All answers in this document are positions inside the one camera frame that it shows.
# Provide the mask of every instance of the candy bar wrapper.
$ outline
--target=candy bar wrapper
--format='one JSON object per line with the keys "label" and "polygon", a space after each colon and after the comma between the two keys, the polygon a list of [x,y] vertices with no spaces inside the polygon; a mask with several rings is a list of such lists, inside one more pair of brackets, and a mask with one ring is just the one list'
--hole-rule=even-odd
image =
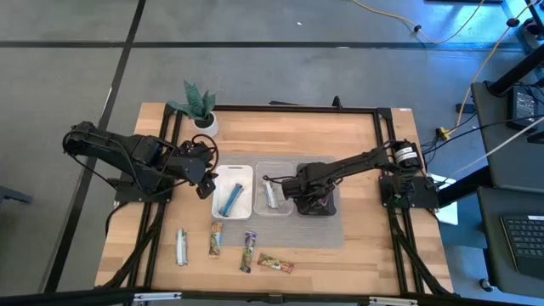
{"label": "candy bar wrapper", "polygon": [[221,247],[221,231],[223,230],[223,224],[220,222],[212,223],[212,235],[210,237],[210,251],[207,256],[209,258],[219,258]]}
{"label": "candy bar wrapper", "polygon": [[251,273],[252,272],[252,259],[253,259],[253,249],[255,248],[255,239],[257,234],[247,231],[244,250],[241,254],[241,266],[240,270]]}
{"label": "candy bar wrapper", "polygon": [[267,266],[272,269],[278,269],[287,273],[291,273],[292,270],[295,269],[294,263],[284,262],[283,260],[279,260],[262,253],[258,257],[257,264]]}

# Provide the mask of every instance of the potted plant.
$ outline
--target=potted plant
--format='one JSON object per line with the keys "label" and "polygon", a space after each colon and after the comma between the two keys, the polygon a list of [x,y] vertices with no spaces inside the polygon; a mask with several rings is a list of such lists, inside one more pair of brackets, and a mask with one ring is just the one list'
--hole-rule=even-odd
{"label": "potted plant", "polygon": [[195,128],[210,137],[218,133],[218,118],[212,112],[215,106],[215,94],[208,94],[208,91],[201,94],[196,88],[196,84],[189,84],[184,81],[185,95],[187,96],[187,105],[182,105],[176,101],[168,101],[168,105],[174,109],[182,111],[189,118],[193,119]]}

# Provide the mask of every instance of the yellow cable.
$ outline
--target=yellow cable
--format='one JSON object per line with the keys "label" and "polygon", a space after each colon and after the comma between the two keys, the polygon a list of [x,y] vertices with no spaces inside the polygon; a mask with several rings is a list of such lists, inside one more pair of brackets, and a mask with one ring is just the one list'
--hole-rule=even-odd
{"label": "yellow cable", "polygon": [[[446,38],[445,40],[443,41],[434,41],[432,39],[430,39],[426,34],[425,32],[423,31],[423,29],[419,29],[419,31],[417,31],[418,33],[421,33],[423,37],[425,37],[425,39],[427,39],[430,43],[433,43],[433,44],[441,44],[441,43],[445,43],[449,40],[451,40],[453,37],[455,37],[457,34],[459,34],[459,32],[468,24],[468,22],[476,15],[476,12],[478,12],[479,8],[484,4],[484,1],[485,0],[482,0],[480,1],[478,7],[474,10],[473,14],[470,15],[470,17],[468,18],[467,21],[465,21],[465,23],[459,28],[459,30],[457,30],[452,36]],[[527,10],[528,8],[530,8],[531,6],[533,6],[535,3],[539,2],[541,0],[534,0],[532,1],[531,3],[527,4],[527,6],[521,10],[521,12],[519,12],[519,14],[515,17],[515,19],[518,19],[519,16],[521,16],[521,14],[523,14],[525,12],[525,10]],[[380,14],[380,15],[384,15],[384,16],[388,16],[388,17],[391,17],[391,18],[395,18],[397,20],[402,20],[404,22],[407,22],[411,25],[413,25],[414,27],[418,26],[418,24],[416,24],[415,22],[407,19],[406,17],[403,17],[403,16],[400,16],[400,15],[397,15],[397,14],[391,14],[391,13],[387,13],[387,12],[383,12],[383,11],[380,11],[380,10],[377,10],[377,9],[374,9],[374,8],[371,8],[367,5],[364,5],[363,3],[360,3],[359,1],[357,0],[353,0],[353,2],[357,5],[359,5],[360,7],[362,7],[363,9],[367,9],[369,11],[371,11],[372,13],[376,13],[376,14]],[[493,47],[493,49],[491,50],[490,54],[487,56],[487,58],[484,60],[484,63],[479,67],[478,69],[478,72],[476,72],[476,74],[474,75],[473,77],[473,80],[470,82],[471,84],[473,82],[476,81],[476,78],[479,76],[479,73],[484,69],[484,66],[487,64],[487,62],[490,60],[491,56],[493,56],[493,54],[495,53],[496,49],[499,47],[499,43],[501,43],[502,39],[504,39],[504,37],[507,35],[508,31],[510,31],[510,27],[508,27],[504,33],[502,33],[501,37],[499,38],[499,40],[496,42],[495,46]],[[459,116],[457,117],[457,122],[456,122],[456,125],[448,130],[448,132],[446,133],[446,135],[451,135],[452,133],[454,133],[457,128],[459,127],[459,124],[461,123],[461,118],[462,118],[462,111],[463,109],[465,108],[465,104],[467,103],[467,99],[468,99],[468,95],[470,94],[470,85],[468,86],[468,89],[467,89],[467,92],[465,93],[465,99],[463,99],[462,101],[462,104],[461,104],[461,109],[459,110]]]}
{"label": "yellow cable", "polygon": [[[403,17],[403,16],[399,16],[397,14],[390,14],[390,13],[387,13],[387,12],[383,12],[383,11],[379,11],[377,9],[374,9],[374,8],[371,8],[367,5],[364,5],[363,3],[360,3],[359,1],[357,0],[353,0],[353,2],[357,5],[359,5],[360,7],[362,7],[363,9],[367,9],[369,11],[371,11],[372,13],[376,13],[376,14],[380,14],[380,15],[384,15],[384,16],[388,16],[388,17],[391,17],[391,18],[395,18],[395,19],[398,19],[398,20],[403,20],[404,22],[407,22],[411,25],[413,25],[414,27],[418,26],[418,24],[416,24],[415,22]],[[433,43],[433,44],[441,44],[441,43],[446,43],[448,42],[449,40],[451,40],[453,37],[457,36],[457,34],[459,34],[459,32],[468,24],[468,22],[476,15],[476,13],[478,12],[479,8],[482,7],[482,5],[484,4],[485,0],[482,0],[480,1],[480,3],[478,4],[478,7],[474,10],[473,14],[470,15],[470,17],[468,17],[467,21],[465,21],[465,23],[459,28],[459,30],[457,30],[457,32],[455,32],[452,36],[446,38],[445,40],[442,40],[442,41],[434,41],[432,40],[431,38],[429,38],[427,36],[427,34],[425,34],[425,32],[423,31],[423,29],[419,29],[419,31],[417,31],[418,33],[421,33],[421,35],[423,37],[425,37],[425,39],[427,39],[430,43]]]}
{"label": "yellow cable", "polygon": [[[527,6],[524,9],[522,9],[521,12],[519,12],[519,14],[515,17],[515,19],[518,19],[519,16],[521,16],[521,14],[523,14],[525,10],[530,8],[533,4],[535,4],[538,1],[540,1],[540,0],[534,0],[533,2],[527,4]],[[484,63],[479,67],[478,72],[476,72],[476,74],[474,75],[472,81],[470,82],[471,84],[476,82],[476,78],[479,76],[479,73],[484,69],[485,64],[487,64],[487,62],[490,60],[491,56],[495,53],[496,49],[499,47],[499,43],[501,43],[502,39],[507,35],[508,31],[510,31],[510,27],[508,27],[504,31],[504,33],[502,33],[501,38],[499,38],[499,40],[496,42],[496,44],[493,47],[493,49],[491,50],[490,54],[484,60]],[[465,108],[465,104],[467,103],[469,94],[470,94],[470,85],[468,85],[467,93],[465,93],[465,99],[463,99],[463,101],[462,101],[461,109],[459,110],[459,116],[457,117],[457,123],[452,129],[450,129],[448,131],[448,133],[446,133],[447,135],[451,135],[452,133],[454,133],[457,130],[457,128],[459,128],[459,124],[461,123],[461,118],[462,118],[462,110]]]}

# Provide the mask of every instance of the blue object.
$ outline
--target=blue object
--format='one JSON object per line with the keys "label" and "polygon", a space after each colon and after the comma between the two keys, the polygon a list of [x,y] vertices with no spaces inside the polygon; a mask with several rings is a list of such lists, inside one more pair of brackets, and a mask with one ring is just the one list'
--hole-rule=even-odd
{"label": "blue object", "polygon": [[244,188],[240,184],[236,184],[235,188],[230,192],[229,199],[227,202],[219,209],[219,214],[223,217],[228,217],[230,215],[230,210],[235,205],[238,196]]}

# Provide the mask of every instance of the white tray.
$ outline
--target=white tray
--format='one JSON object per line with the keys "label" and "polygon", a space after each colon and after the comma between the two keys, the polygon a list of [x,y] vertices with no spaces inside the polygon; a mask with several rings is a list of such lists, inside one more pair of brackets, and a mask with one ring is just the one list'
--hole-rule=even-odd
{"label": "white tray", "polygon": [[[221,165],[215,173],[219,176],[214,180],[215,191],[212,200],[212,216],[224,220],[247,220],[252,215],[253,200],[253,168],[248,165]],[[238,196],[228,217],[219,214],[219,209],[229,199],[230,192],[236,184],[241,184],[243,190]]]}

